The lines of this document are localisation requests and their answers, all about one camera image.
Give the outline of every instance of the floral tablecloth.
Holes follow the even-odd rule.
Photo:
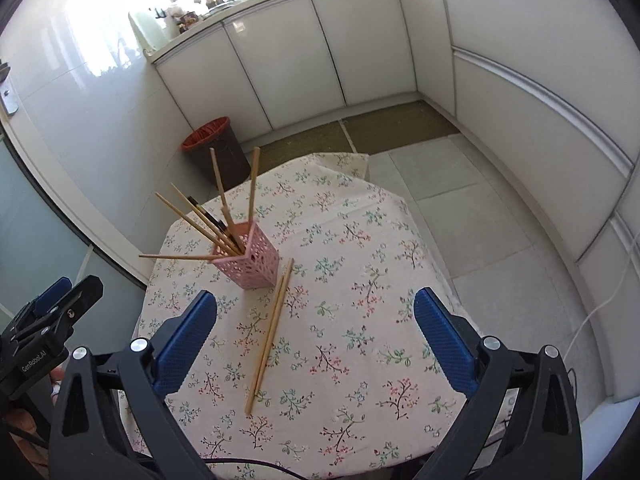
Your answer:
[[[450,311],[468,315],[404,200],[363,180],[367,163],[367,155],[321,153],[258,178],[255,217],[280,251],[278,274],[289,257],[295,265],[252,416],[243,409],[272,290],[242,290],[208,262],[156,262],[141,336],[180,314],[201,289],[218,302],[208,341],[166,399],[201,456],[277,462],[307,478],[356,474],[433,450],[462,408],[465,397],[451,389],[413,319],[414,294],[430,286]],[[248,183],[226,195],[234,217],[246,219]],[[205,208],[220,216],[219,199]],[[161,250],[207,251],[210,242],[183,220]],[[144,450],[126,402],[122,416],[134,448]],[[288,478],[251,465],[214,472]]]

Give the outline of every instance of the floor tile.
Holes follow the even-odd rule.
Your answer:
[[[453,134],[449,136],[451,142],[453,142],[458,149],[465,154],[471,163],[478,168],[478,171],[482,173],[482,176],[487,180],[493,180],[501,176],[502,174],[498,169],[486,158],[480,150],[478,150],[470,140],[468,140],[463,134]]]
[[[567,336],[558,346],[562,354],[565,354],[573,336]],[[571,353],[568,356],[563,355],[562,359],[567,370],[575,370],[578,393],[576,405],[578,417],[582,421],[606,398],[602,361],[590,325],[584,327]],[[569,374],[569,380],[574,384],[573,373]]]
[[[454,278],[530,245],[487,182],[417,204]]]
[[[440,249],[438,248],[436,240],[434,240],[433,238],[433,234],[431,233],[427,225],[427,222],[424,220],[422,216],[422,212],[420,211],[420,208],[418,207],[417,203],[415,203],[414,200],[412,199],[406,200],[406,206],[407,206],[407,209],[409,210],[409,213],[411,213],[412,218],[414,219],[415,226],[418,228],[418,232],[420,233],[420,238],[422,238],[422,241],[427,246],[427,249],[431,253],[431,256],[433,256],[433,259],[436,261],[436,264],[440,267],[440,270],[444,274],[444,277],[449,282],[449,286],[455,292],[455,287],[453,284],[453,280],[450,277],[449,269],[447,269],[447,264],[445,263],[444,258],[440,253]]]
[[[390,152],[415,200],[484,182],[450,139],[430,140]]]
[[[587,316],[584,305],[578,294],[569,271],[566,270],[560,254],[551,243],[551,240],[541,241],[533,246],[540,261],[545,266],[546,273],[551,279],[567,314],[571,330],[578,330],[578,327]]]
[[[424,101],[392,106],[344,119],[360,153],[380,153],[399,146],[455,134],[457,128]]]
[[[559,346],[571,326],[533,247],[455,278],[460,301],[484,334],[513,350]]]
[[[405,200],[413,201],[409,188],[387,152],[369,157],[369,181]]]
[[[490,446],[486,446],[482,449],[478,458],[476,459],[476,463],[473,466],[473,469],[478,469],[481,467],[487,467],[494,460],[494,456],[500,447],[500,441],[494,442]]]
[[[272,170],[288,160],[316,152],[351,153],[349,141],[340,124],[329,123],[276,140],[260,147],[260,173]]]
[[[409,213],[411,213],[415,225],[418,228],[420,237],[427,246],[427,249],[433,255],[433,258],[442,270],[445,278],[449,281],[449,285],[453,288],[453,282],[450,280],[449,271],[447,270],[444,259],[440,254],[436,241],[433,239],[431,231],[429,231],[427,222],[425,222],[420,208],[418,208],[417,203],[415,203],[415,200],[409,193],[408,187],[404,183],[404,180],[402,180],[402,176],[400,175],[398,168],[396,168],[396,165],[393,163],[388,153],[378,153],[377,155],[371,155],[369,157],[369,181],[376,186],[380,186],[381,188],[404,198],[409,209]]]
[[[504,205],[516,219],[516,222],[518,222],[518,225],[532,244],[549,240],[544,228],[540,225],[531,209],[529,209],[529,206],[525,204],[518,192],[513,189],[513,186],[503,176],[489,180],[489,184],[495,189],[495,192],[500,196],[502,202],[504,202]]]

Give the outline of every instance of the white wall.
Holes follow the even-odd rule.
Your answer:
[[[155,190],[179,180],[201,201],[211,190],[177,152],[191,128],[129,25],[130,10],[154,2],[167,0],[24,0],[0,36],[23,111],[50,151],[98,211],[148,252],[175,220],[149,200]]]

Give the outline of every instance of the white cabinet door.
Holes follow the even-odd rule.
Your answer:
[[[636,160],[640,52],[608,0],[446,0],[455,46],[537,81]]]
[[[399,0],[313,0],[348,105],[414,92]]]
[[[228,116],[240,142],[271,130],[221,27],[161,59],[158,72],[194,128]]]
[[[418,91],[456,114],[453,57],[442,0],[400,0],[414,54]]]
[[[620,201],[618,211],[631,229],[633,236],[640,234],[640,171],[631,177],[625,195]]]
[[[540,204],[574,259],[606,222],[626,178],[547,104],[489,69],[454,58],[458,120]]]
[[[311,0],[276,0],[225,28],[274,128],[344,106]]]
[[[619,236],[619,227],[624,227],[616,224],[605,227],[579,267],[596,305],[613,296],[593,320],[610,388],[607,393],[617,401],[640,395],[640,262],[637,255],[630,261],[626,243]]]

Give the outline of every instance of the wooden chopstick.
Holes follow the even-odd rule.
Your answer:
[[[222,202],[224,207],[228,207],[226,205],[225,188],[222,187],[222,179],[220,178],[220,168],[218,167],[218,160],[216,159],[216,150],[209,148],[209,151],[211,152],[211,161],[213,162],[213,173],[216,175],[216,186],[218,186],[218,191],[220,192],[220,202]]]
[[[251,387],[249,388],[249,396],[246,398],[246,403],[244,405],[244,412],[247,415],[251,415],[251,409],[254,406],[255,399],[255,387],[258,384],[258,376],[260,375],[260,366],[262,365],[262,357],[267,348],[267,341],[269,340],[269,334],[271,333],[271,326],[273,325],[274,314],[276,313],[276,305],[278,304],[278,297],[280,296],[280,289],[282,288],[282,282],[284,280],[284,274],[280,276],[278,279],[278,285],[273,289],[273,297],[271,298],[271,303],[269,304],[269,329],[267,333],[264,335],[264,340],[262,341],[262,346],[260,346],[260,354],[258,355],[258,362],[256,364],[254,370],[254,376],[251,379]]]
[[[185,215],[182,211],[180,211],[175,205],[173,205],[171,202],[169,202],[165,197],[163,197],[161,194],[156,193],[156,196],[162,200],[162,202],[164,202],[164,204],[171,209],[174,213],[176,213],[180,218],[182,218],[185,222],[187,222],[187,224],[189,224],[191,227],[193,227],[194,229],[196,229],[197,232],[199,232],[202,236],[204,236],[205,238],[207,238],[208,240],[210,240],[211,242],[213,242],[214,244],[216,244],[221,251],[223,251],[223,253],[226,254],[226,245],[223,244],[220,240],[218,240],[216,237],[214,237],[214,235],[207,233],[202,227],[200,227],[198,224],[196,224],[196,222],[194,222],[193,220],[191,220],[191,218],[189,218],[187,215]]]
[[[209,229],[211,229],[214,232],[214,234],[218,236],[218,238],[220,238],[222,243],[227,246],[227,249],[226,249],[227,253],[229,253],[229,254],[240,254],[240,251],[238,251],[238,249],[236,249],[235,244],[231,240],[229,240],[229,238],[222,231],[220,231],[220,229],[218,229],[217,226],[202,213],[202,211],[200,211],[198,206],[193,205],[191,203],[191,201],[187,197],[185,197],[183,195],[183,193],[181,193],[180,190],[177,187],[174,186],[174,184],[171,184],[171,186],[175,189],[175,192],[178,195],[180,195],[180,198],[183,199],[185,201],[185,203],[187,203],[189,205],[191,210],[194,213],[196,213],[196,215],[198,215],[198,218],[200,218],[200,220],[202,220],[205,223],[205,225]]]
[[[255,199],[255,179],[258,177],[258,167],[260,166],[260,148],[254,147],[254,160],[251,163],[251,188],[249,190],[249,227],[254,221],[254,199]]]
[[[138,257],[158,260],[217,260],[224,258],[220,254],[139,254]]]
[[[229,228],[229,231],[231,231],[231,235],[234,240],[238,242],[238,248],[240,249],[241,253],[244,254],[244,252],[246,251],[246,247],[244,246],[242,238],[238,235],[238,228],[234,223],[234,219],[231,218],[229,208],[226,205],[223,205],[220,209],[222,209],[222,215],[225,217],[226,226]]]
[[[244,412],[247,415],[251,415],[251,410],[254,405],[254,397],[256,391],[260,390],[260,385],[262,384],[262,379],[264,377],[264,371],[267,366],[267,361],[269,359],[269,354],[271,352],[271,345],[273,344],[273,339],[276,335],[276,330],[278,329],[278,321],[280,320],[280,312],[282,311],[282,304],[284,303],[284,298],[287,295],[287,288],[289,287],[289,279],[291,277],[291,269],[293,268],[293,258],[289,259],[289,263],[287,264],[287,270],[284,273],[284,278],[282,280],[282,286],[278,292],[278,300],[276,302],[276,308],[273,313],[273,319],[271,319],[271,325],[269,326],[269,334],[267,336],[267,346],[264,349],[264,354],[262,354],[262,360],[260,361],[260,371],[258,371],[258,380],[255,384],[255,390],[249,391],[251,403],[247,403],[248,405],[248,413],[247,406],[244,409]]]

